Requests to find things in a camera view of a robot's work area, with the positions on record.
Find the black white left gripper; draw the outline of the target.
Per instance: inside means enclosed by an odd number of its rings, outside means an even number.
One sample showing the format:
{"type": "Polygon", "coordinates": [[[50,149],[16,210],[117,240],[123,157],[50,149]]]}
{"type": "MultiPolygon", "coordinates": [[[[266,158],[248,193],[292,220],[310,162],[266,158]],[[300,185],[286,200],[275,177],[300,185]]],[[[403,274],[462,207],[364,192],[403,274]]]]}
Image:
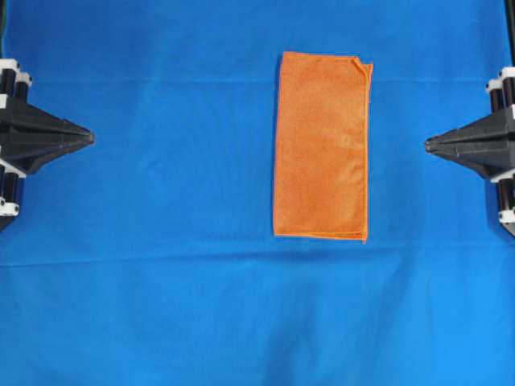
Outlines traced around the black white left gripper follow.
{"type": "Polygon", "coordinates": [[[54,146],[20,146],[6,155],[6,139],[1,139],[1,230],[12,224],[21,212],[24,184],[28,175],[55,159],[75,153],[94,143],[94,134],[86,128],[55,117],[32,105],[10,103],[13,98],[27,101],[31,76],[21,71],[17,60],[1,59],[1,135],[11,126],[35,132],[63,133],[83,137],[54,146]]]}

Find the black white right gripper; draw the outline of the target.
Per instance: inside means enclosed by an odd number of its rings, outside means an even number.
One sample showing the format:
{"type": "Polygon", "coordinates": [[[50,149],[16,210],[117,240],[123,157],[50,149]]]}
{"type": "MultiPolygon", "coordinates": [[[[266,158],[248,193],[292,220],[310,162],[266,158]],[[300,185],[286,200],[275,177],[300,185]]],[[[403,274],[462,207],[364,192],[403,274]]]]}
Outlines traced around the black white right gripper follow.
{"type": "Polygon", "coordinates": [[[475,171],[496,185],[498,220],[514,234],[514,68],[503,68],[487,84],[491,114],[428,138],[425,150],[475,171]],[[452,144],[487,141],[479,144],[452,144]]]}

